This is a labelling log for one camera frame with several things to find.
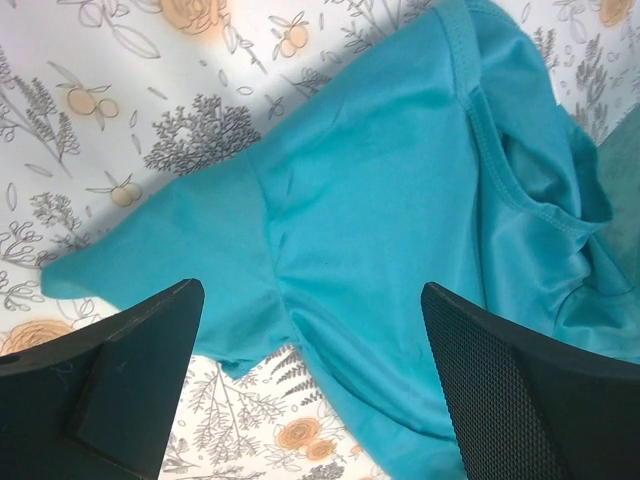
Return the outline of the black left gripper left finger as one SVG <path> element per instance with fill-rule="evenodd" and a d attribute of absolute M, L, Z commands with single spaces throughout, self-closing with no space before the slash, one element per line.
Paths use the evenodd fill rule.
<path fill-rule="evenodd" d="M 2 357 L 2 478 L 158 478 L 203 303 L 183 280 Z"/>

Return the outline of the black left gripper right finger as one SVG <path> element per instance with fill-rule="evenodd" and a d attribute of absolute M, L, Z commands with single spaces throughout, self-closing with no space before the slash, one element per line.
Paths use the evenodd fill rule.
<path fill-rule="evenodd" d="M 428 283 L 422 311 L 470 479 L 636 479 L 639 367 Z"/>

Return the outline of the teal t-shirt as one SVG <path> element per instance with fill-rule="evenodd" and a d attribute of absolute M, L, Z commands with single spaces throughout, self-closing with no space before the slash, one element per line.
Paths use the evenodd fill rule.
<path fill-rule="evenodd" d="M 261 141 L 48 265 L 41 289 L 124 310 L 195 278 L 197 354 L 238 378 L 292 344 L 387 474 L 460 479 L 423 286 L 637 361 L 611 217 L 596 147 L 529 37 L 490 1 L 439 1 Z"/>

